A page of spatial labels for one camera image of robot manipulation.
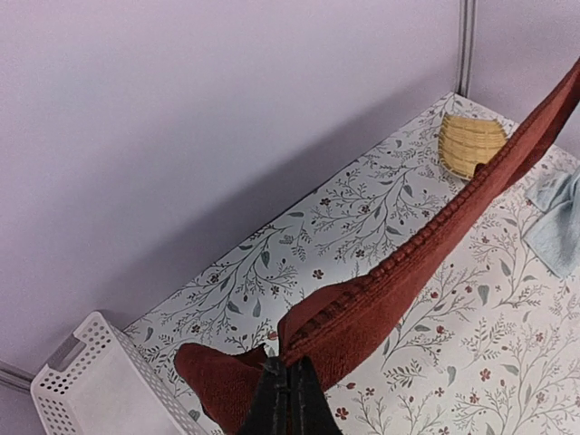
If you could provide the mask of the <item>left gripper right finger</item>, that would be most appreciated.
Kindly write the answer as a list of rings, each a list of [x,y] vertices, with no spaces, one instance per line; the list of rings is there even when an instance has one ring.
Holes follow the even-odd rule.
[[[302,358],[290,371],[291,433],[340,435],[312,361]]]

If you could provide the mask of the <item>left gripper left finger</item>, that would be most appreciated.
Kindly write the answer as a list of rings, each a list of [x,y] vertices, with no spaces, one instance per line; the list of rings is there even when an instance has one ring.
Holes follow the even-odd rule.
[[[289,396],[285,364],[278,357],[267,358],[241,433],[285,435]]]

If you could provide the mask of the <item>dark red towel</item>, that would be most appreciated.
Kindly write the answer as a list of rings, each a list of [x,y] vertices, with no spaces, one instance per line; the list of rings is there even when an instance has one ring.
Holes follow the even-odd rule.
[[[519,125],[501,150],[477,166],[468,185],[420,231],[365,275],[320,288],[279,321],[280,351],[290,389],[293,364],[308,357],[325,393],[388,337],[441,262],[488,205],[546,153],[579,101],[573,67]],[[197,343],[179,347],[178,375],[204,412],[228,434],[242,434],[266,355],[262,347],[229,355]]]

